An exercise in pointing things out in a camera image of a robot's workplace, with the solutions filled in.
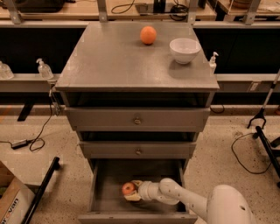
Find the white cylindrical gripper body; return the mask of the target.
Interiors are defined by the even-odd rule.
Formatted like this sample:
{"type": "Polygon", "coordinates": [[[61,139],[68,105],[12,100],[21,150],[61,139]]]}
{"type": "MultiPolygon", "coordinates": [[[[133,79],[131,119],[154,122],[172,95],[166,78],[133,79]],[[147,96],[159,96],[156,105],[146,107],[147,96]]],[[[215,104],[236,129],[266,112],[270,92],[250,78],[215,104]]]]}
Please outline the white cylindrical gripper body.
{"type": "Polygon", "coordinates": [[[138,194],[142,200],[157,200],[158,199],[158,183],[144,181],[138,187],[138,194]]]}

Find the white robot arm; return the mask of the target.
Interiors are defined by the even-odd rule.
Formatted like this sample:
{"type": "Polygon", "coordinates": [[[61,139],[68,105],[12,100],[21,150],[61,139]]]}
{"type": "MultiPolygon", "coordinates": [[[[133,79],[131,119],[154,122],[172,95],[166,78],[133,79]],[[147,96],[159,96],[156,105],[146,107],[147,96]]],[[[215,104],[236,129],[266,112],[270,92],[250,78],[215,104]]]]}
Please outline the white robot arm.
{"type": "Polygon", "coordinates": [[[217,185],[207,198],[191,192],[171,178],[158,183],[131,180],[122,186],[128,201],[157,200],[167,205],[189,206],[207,224],[257,224],[243,195],[230,185],[217,185]]]}

